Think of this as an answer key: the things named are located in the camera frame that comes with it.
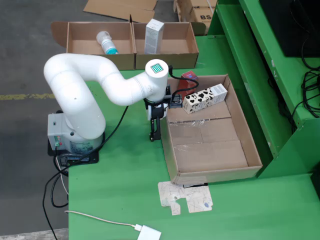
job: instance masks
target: cardboard tray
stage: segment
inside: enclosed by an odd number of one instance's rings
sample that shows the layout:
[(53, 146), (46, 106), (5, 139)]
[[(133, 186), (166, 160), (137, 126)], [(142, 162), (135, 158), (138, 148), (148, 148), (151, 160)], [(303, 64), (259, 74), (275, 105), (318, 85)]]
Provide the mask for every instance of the cardboard tray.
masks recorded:
[(135, 69), (144, 70), (152, 59), (161, 59), (174, 69), (194, 68), (198, 55), (198, 45), (192, 25), (189, 22), (164, 23), (161, 50), (159, 54), (145, 54), (146, 23), (132, 23), (136, 50)]
[[(228, 75), (199, 76), (197, 92), (223, 84), (225, 101), (192, 114), (169, 109), (161, 120), (162, 146), (174, 184), (252, 178), (262, 167), (253, 137)], [(175, 91), (178, 81), (168, 80)]]
[[(104, 54), (97, 42), (97, 34), (107, 31), (119, 54)], [(51, 24), (55, 41), (67, 53), (98, 55), (110, 59), (119, 70), (135, 68), (134, 35), (130, 22), (64, 22)]]

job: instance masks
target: gray floor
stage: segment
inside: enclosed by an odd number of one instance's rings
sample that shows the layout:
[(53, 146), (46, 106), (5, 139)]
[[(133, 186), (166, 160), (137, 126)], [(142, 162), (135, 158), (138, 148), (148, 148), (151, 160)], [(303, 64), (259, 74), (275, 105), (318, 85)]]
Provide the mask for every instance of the gray floor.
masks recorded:
[[(51, 36), (53, 21), (122, 21), (83, 12), (87, 0), (0, 0), (0, 236), (45, 231), (45, 182), (55, 173), (47, 155), (47, 116), (55, 99), (27, 94), (51, 93), (43, 67), (64, 53)], [(172, 0), (159, 0), (155, 19), (176, 22)], [(56, 201), (67, 200), (61, 184)], [(46, 202), (55, 229), (67, 228), (63, 209)]]

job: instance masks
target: black cable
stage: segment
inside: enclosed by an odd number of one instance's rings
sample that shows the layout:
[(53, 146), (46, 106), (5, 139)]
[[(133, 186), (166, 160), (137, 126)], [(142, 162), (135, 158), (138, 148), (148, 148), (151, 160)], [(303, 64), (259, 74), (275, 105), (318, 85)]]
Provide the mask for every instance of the black cable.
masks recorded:
[(61, 208), (64, 208), (66, 206), (68, 206), (68, 202), (64, 205), (55, 205), (55, 202), (54, 202), (54, 190), (55, 190), (55, 186), (57, 184), (57, 181), (60, 179), (60, 176), (57, 176), (52, 184), (52, 188), (51, 188), (51, 195), (50, 195), (50, 198), (51, 198), (51, 204), (52, 206), (54, 206), (55, 208), (58, 208), (58, 209), (61, 209)]
[[(57, 162), (56, 162), (56, 157), (57, 157), (57, 155), (58, 155), (58, 153), (57, 153), (57, 148), (56, 148), (56, 149), (55, 149), (55, 154), (54, 154), (54, 156), (53, 156), (53, 164), (54, 164), (55, 169), (56, 169), (57, 171), (60, 171), (59, 168), (58, 168), (58, 166), (57, 166)], [(63, 172), (62, 175), (68, 177), (68, 173), (66, 173), (66, 172)]]
[(303, 42), (303, 44), (302, 44), (302, 47), (301, 47), (301, 59), (302, 59), (303, 64), (304, 64), (308, 69), (310, 69), (310, 70), (315, 70), (315, 71), (319, 71), (319, 70), (320, 70), (320, 66), (318, 66), (318, 67), (310, 66), (310, 65), (306, 62), (305, 57), (304, 57), (304, 48), (305, 48), (305, 44), (306, 44), (306, 42), (308, 41), (309, 37), (310, 37), (310, 36), (308, 35), (308, 37), (304, 40), (304, 42)]
[[(306, 42), (308, 41), (309, 37), (310, 37), (310, 32), (305, 29), (295, 18), (293, 12), (292, 12), (292, 5), (290, 7), (290, 13), (291, 13), (291, 16), (294, 20), (294, 22), (302, 29), (304, 30), (306, 33), (307, 33), (307, 38), (304, 40), (302, 46), (301, 46), (301, 60), (303, 62), (303, 64), (308, 68), (310, 69), (309, 71), (307, 71), (305, 74), (304, 74), (304, 77), (303, 77), (303, 81), (302, 81), (302, 84), (301, 84), (301, 89), (302, 89), (302, 101), (299, 102), (292, 114), (291, 114), (291, 120), (294, 122), (294, 114), (297, 110), (297, 107), (300, 105), (300, 104), (303, 104), (304, 108), (307, 109), (315, 118), (319, 118), (320, 115), (318, 115), (320, 113), (320, 108), (318, 107), (315, 107), (315, 106), (311, 106), (309, 104), (309, 100), (315, 98), (315, 97), (318, 97), (320, 96), (320, 94), (316, 94), (312, 97), (309, 97), (307, 98), (307, 92), (308, 91), (313, 91), (315, 89), (319, 89), (320, 90), (320, 66), (318, 67), (313, 67), (313, 66), (310, 66), (307, 61), (305, 60), (305, 56), (304, 56), (304, 48), (305, 48), (305, 44)], [(310, 85), (307, 85), (307, 83), (309, 81), (311, 81), (312, 79), (316, 78), (317, 77), (317, 80), (316, 82), (310, 84)], [(295, 131), (295, 127), (292, 125), (292, 133), (294, 133)]]
[(172, 94), (172, 101), (174, 100), (175, 96), (177, 93), (179, 92), (184, 92), (184, 91), (189, 91), (189, 90), (192, 90), (192, 89), (195, 89), (199, 86), (199, 83), (198, 81), (194, 80), (194, 79), (190, 79), (190, 78), (185, 78), (185, 77), (176, 77), (173, 75), (173, 67), (170, 65), (169, 66), (169, 74), (170, 76), (173, 78), (173, 79), (177, 79), (177, 80), (186, 80), (186, 81), (190, 81), (190, 82), (193, 82), (195, 83), (195, 86), (192, 86), (192, 87), (189, 87), (189, 88), (183, 88), (183, 89), (179, 89), (179, 90), (176, 90), (173, 94)]
[[(122, 117), (119, 121), (119, 123), (117, 124), (117, 126), (115, 127), (115, 129), (113, 130), (113, 132), (106, 138), (106, 140), (104, 140), (98, 147), (96, 147), (95, 149), (91, 150), (89, 153), (85, 154), (84, 156), (82, 156), (81, 158), (79, 158), (74, 164), (76, 165), (77, 163), (79, 163), (82, 159), (88, 157), (90, 154), (92, 154), (93, 152), (95, 152), (96, 150), (99, 150), (100, 148), (103, 147), (103, 145), (113, 136), (113, 134), (117, 131), (117, 129), (119, 128), (122, 120), (124, 119), (124, 116), (126, 114), (128, 110), (128, 106), (125, 108), (123, 114), (122, 114)], [(47, 187), (48, 187), (48, 184), (56, 177), (56, 176), (59, 176), (59, 174), (63, 173), (65, 170), (67, 170), (68, 168), (70, 168), (71, 165), (65, 167), (64, 169), (62, 170), (59, 170), (55, 175), (53, 175), (45, 184), (44, 186), (44, 192), (43, 192), (43, 198), (42, 198), (42, 208), (43, 208), (43, 212), (44, 212), (44, 215), (45, 215), (45, 218), (46, 218), (46, 221), (48, 222), (49, 224), (49, 227), (53, 233), (53, 236), (54, 236), (54, 239), (55, 240), (58, 240), (57, 239), (57, 236), (55, 234), (55, 231), (49, 221), (49, 218), (48, 218), (48, 214), (47, 214), (47, 211), (46, 211), (46, 206), (45, 206), (45, 199), (46, 199), (46, 193), (47, 193)]]
[[(320, 96), (320, 93), (317, 94), (317, 95), (314, 95), (314, 96), (312, 96), (312, 97), (309, 97), (309, 98), (307, 99), (307, 101), (309, 101), (309, 100), (311, 100), (311, 99), (314, 99), (315, 97), (318, 97), (318, 96)], [(293, 120), (293, 118), (294, 118), (294, 114), (295, 114), (297, 108), (298, 108), (299, 105), (302, 104), (303, 102), (304, 102), (304, 101), (301, 101), (301, 102), (299, 102), (299, 103), (295, 106), (295, 108), (294, 108), (294, 110), (293, 110), (293, 112), (292, 112), (292, 115), (291, 115), (292, 120)]]

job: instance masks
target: yellow floor line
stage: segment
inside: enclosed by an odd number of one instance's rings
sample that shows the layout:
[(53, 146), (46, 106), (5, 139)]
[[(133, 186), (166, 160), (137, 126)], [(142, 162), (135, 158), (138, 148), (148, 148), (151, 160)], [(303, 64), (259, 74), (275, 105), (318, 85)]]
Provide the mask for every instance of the yellow floor line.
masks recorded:
[(24, 99), (54, 99), (55, 96), (52, 93), (43, 93), (43, 94), (9, 94), (1, 95), (0, 101), (8, 100), (24, 100)]

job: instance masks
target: green table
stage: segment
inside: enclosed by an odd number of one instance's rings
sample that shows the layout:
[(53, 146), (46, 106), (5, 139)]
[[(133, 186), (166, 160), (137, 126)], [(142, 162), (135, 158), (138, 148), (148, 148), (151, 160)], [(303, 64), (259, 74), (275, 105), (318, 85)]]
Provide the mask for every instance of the green table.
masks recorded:
[[(255, 141), (265, 141), (225, 36), (196, 38), (197, 75), (229, 74)], [(179, 76), (187, 70), (174, 70)], [(123, 71), (132, 77), (141, 71)], [(117, 125), (124, 107), (109, 102), (101, 87), (88, 83), (106, 119), (106, 134)], [(162, 240), (194, 239), (317, 239), (320, 202), (307, 174), (210, 184), (212, 211), (189, 213), (178, 200), (181, 215), (161, 207), (158, 182), (169, 181), (162, 144), (150, 142), (144, 103), (129, 107), (115, 135), (93, 165), (70, 168), (69, 210), (107, 220), (147, 225), (162, 232)], [(260, 156), (264, 152), (261, 145)], [(139, 233), (128, 226), (69, 215), (70, 240), (129, 240)]]

